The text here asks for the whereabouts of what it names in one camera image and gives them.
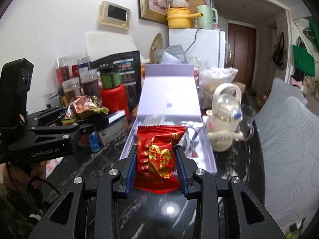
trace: refrigerator door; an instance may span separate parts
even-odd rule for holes
[[[169,45],[181,44],[184,51],[195,40],[196,41],[186,52],[186,57],[191,58],[194,55],[205,59],[209,64],[224,68],[225,61],[225,32],[213,29],[170,29]]]

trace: green electric kettle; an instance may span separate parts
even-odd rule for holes
[[[207,5],[200,5],[197,6],[197,11],[203,14],[203,17],[197,19],[197,27],[203,29],[214,29],[214,24],[218,24],[217,10]]]

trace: black jar lid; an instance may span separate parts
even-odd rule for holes
[[[113,72],[118,72],[117,66],[110,66],[110,65],[102,65],[99,68],[100,73],[108,73],[111,74]]]

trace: gold picture frame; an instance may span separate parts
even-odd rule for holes
[[[167,24],[169,0],[138,0],[140,19]]]

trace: yellow pot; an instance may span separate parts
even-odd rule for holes
[[[167,10],[168,28],[191,28],[191,19],[202,16],[202,13],[190,14],[190,9],[185,7],[169,8]]]

